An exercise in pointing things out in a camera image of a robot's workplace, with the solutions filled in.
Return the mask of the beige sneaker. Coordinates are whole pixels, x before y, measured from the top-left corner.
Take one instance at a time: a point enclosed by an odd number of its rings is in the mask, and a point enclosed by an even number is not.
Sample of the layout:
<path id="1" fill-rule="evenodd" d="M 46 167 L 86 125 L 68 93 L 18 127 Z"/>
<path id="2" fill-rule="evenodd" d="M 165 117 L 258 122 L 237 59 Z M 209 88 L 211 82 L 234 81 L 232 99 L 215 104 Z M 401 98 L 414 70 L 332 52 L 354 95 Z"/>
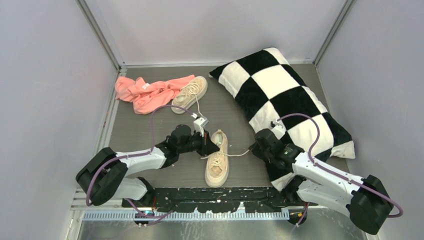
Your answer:
<path id="1" fill-rule="evenodd" d="M 207 159 L 205 168 L 205 182 L 211 188 L 221 187 L 229 176 L 229 157 L 241 157 L 249 150 L 241 154 L 228 154 L 229 142 L 226 134 L 218 129 L 211 136 L 211 141 L 218 146 L 219 150 L 202 159 Z"/>
<path id="2" fill-rule="evenodd" d="M 193 104 L 196 103 L 197 113 L 202 116 L 199 100 L 206 94 L 207 89 L 207 80 L 203 76 L 196 76 L 186 86 L 184 86 L 180 90 L 180 93 L 178 93 L 172 100 L 171 105 L 175 107 L 171 107 L 171 110 L 175 114 L 183 114 L 185 112 L 183 109 L 188 110 Z"/>

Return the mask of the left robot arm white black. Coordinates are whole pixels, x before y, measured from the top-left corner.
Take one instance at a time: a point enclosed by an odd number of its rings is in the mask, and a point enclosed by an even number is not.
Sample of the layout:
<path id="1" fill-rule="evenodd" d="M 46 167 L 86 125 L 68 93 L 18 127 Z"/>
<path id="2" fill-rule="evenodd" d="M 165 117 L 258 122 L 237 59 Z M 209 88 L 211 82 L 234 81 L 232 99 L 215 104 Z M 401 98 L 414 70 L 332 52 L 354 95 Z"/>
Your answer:
<path id="1" fill-rule="evenodd" d="M 75 180 L 85 192 L 88 206 L 100 206 L 112 198 L 121 198 L 148 207 L 155 197 L 155 189 L 145 178 L 129 178 L 130 175 L 167 168 L 184 153 L 197 152 L 206 157 L 219 150 L 208 131 L 192 131 L 189 126 L 180 124 L 153 149 L 129 153 L 115 152 L 110 147 L 101 149 L 77 173 Z"/>

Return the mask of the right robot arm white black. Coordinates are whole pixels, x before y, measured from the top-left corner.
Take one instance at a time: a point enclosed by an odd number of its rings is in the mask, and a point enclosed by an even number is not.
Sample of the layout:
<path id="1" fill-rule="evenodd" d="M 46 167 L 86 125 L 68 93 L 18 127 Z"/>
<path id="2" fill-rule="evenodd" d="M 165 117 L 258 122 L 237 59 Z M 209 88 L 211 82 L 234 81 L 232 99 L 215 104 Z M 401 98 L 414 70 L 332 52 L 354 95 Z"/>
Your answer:
<path id="1" fill-rule="evenodd" d="M 250 146 L 263 160 L 274 188 L 288 203 L 314 203 L 337 211 L 362 231 L 376 235 L 393 210 L 379 178 L 344 172 L 316 158 L 303 148 L 284 144 L 270 129 L 255 134 Z"/>

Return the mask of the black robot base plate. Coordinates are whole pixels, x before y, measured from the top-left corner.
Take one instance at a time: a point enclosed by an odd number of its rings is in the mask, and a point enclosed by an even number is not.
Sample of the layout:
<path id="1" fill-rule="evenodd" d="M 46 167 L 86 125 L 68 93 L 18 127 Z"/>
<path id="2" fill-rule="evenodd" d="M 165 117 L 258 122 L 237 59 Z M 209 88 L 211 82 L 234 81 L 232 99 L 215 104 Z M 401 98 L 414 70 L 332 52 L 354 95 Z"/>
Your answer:
<path id="1" fill-rule="evenodd" d="M 293 194 L 273 187 L 180 187 L 156 188 L 141 200 L 133 200 L 138 208 L 150 208 L 167 213 L 234 213 L 244 207 L 246 213 L 274 213 L 285 207 L 300 207 L 305 203 Z"/>

